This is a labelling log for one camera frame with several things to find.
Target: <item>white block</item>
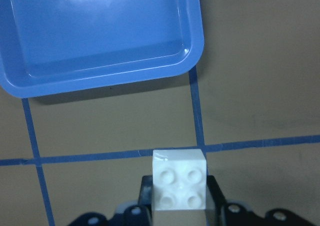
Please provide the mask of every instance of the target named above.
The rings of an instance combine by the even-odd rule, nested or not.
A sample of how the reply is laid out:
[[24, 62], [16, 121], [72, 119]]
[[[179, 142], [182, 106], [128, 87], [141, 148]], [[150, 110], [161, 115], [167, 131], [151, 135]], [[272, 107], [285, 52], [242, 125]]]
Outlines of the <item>white block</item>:
[[154, 210], [202, 210], [206, 206], [207, 162], [201, 150], [154, 150]]

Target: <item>screw hole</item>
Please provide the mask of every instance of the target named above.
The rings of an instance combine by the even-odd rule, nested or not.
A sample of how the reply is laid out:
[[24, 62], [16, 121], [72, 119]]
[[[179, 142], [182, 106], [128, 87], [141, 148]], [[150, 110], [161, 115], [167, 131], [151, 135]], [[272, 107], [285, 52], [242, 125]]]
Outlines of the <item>screw hole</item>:
[[237, 214], [240, 212], [240, 207], [238, 205], [230, 205], [228, 207], [229, 211], [234, 213], [234, 214]]
[[280, 211], [275, 212], [273, 217], [279, 221], [285, 221], [287, 219], [286, 215]]
[[88, 225], [96, 225], [97, 223], [99, 223], [99, 219], [97, 217], [88, 219]]
[[141, 214], [141, 209], [139, 207], [134, 207], [133, 209], [131, 209], [131, 214], [139, 215]]

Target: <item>lego stud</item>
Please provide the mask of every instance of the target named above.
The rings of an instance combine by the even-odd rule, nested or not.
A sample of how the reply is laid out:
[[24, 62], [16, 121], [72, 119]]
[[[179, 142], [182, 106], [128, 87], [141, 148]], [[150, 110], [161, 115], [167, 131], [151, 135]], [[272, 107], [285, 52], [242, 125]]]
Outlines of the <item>lego stud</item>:
[[171, 169], [165, 169], [160, 173], [160, 181], [166, 185], [173, 183], [175, 178], [175, 173]]
[[175, 197], [171, 194], [163, 194], [159, 202], [163, 209], [171, 209], [176, 204]]
[[192, 209], [198, 209], [202, 206], [203, 201], [199, 194], [195, 194], [188, 197], [187, 204]]
[[187, 174], [187, 179], [192, 184], [197, 184], [202, 180], [202, 172], [199, 169], [192, 169]]

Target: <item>white lego brick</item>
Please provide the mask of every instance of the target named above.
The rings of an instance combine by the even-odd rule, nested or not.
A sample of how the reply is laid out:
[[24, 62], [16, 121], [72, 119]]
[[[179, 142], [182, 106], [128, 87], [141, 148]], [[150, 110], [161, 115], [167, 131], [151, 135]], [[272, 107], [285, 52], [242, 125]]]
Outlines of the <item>white lego brick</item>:
[[207, 162], [201, 150], [154, 150], [152, 175], [154, 210], [205, 209]]

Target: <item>blue plastic tray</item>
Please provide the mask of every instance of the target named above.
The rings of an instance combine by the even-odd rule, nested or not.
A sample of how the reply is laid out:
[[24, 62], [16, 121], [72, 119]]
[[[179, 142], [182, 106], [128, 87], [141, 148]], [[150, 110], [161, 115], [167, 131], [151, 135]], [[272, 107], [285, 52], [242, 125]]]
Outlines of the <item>blue plastic tray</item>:
[[182, 74], [199, 0], [0, 0], [0, 84], [33, 97]]

